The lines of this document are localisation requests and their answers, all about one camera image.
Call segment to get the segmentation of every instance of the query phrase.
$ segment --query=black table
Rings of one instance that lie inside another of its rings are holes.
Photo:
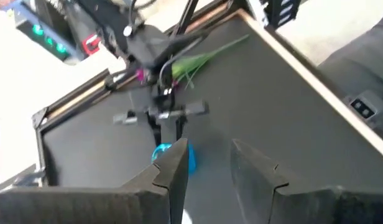
[[[204,99],[210,114],[190,118],[195,147],[185,209],[195,223],[241,223],[229,170],[238,138],[315,185],[383,187],[383,157],[325,102],[242,19],[217,28],[194,53],[250,37],[214,58],[179,102]],[[154,139],[146,124],[117,126],[113,115],[132,108],[130,92],[109,95],[44,135],[58,185],[119,187],[150,164]],[[175,131],[166,124],[165,141]]]

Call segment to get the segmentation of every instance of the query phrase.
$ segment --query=blue toy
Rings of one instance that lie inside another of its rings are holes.
[[[170,144],[170,143],[163,143],[163,144],[157,146],[155,148],[153,154],[152,154],[152,163],[158,157],[160,157],[161,153],[164,153],[169,147],[171,147],[171,145],[172,144]],[[189,174],[192,174],[192,173],[194,173],[194,171],[196,171],[197,164],[196,164],[196,159],[194,156],[193,146],[191,144],[189,144],[188,149],[189,149]]]

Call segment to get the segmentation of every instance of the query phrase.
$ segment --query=white floor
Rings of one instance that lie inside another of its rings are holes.
[[[209,0],[200,0],[202,7]],[[167,29],[186,0],[159,0],[144,12],[148,23]],[[166,16],[153,16],[160,12]],[[383,0],[308,0],[297,20],[279,29],[314,64],[370,29],[383,16]],[[0,22],[0,182],[36,162],[30,117],[87,81],[114,61],[100,52],[77,66],[64,65],[14,29]]]

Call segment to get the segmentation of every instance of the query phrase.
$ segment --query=green led light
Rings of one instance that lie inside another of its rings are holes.
[[[47,43],[49,44],[49,45],[53,45],[53,40],[52,40],[52,38],[50,38],[50,37],[48,37],[47,39],[46,39],[46,41],[47,41]]]
[[[37,25],[37,24],[32,27],[32,31],[37,35],[43,35],[44,34],[44,30],[41,28],[40,25]]]
[[[65,52],[66,52],[66,48],[65,48],[65,46],[63,46],[63,44],[57,44],[57,45],[56,45],[56,50],[57,50],[59,53],[65,53]]]

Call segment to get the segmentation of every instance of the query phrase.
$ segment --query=gray fabric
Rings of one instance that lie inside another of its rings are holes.
[[[383,18],[318,68],[345,96],[372,90],[383,97]]]

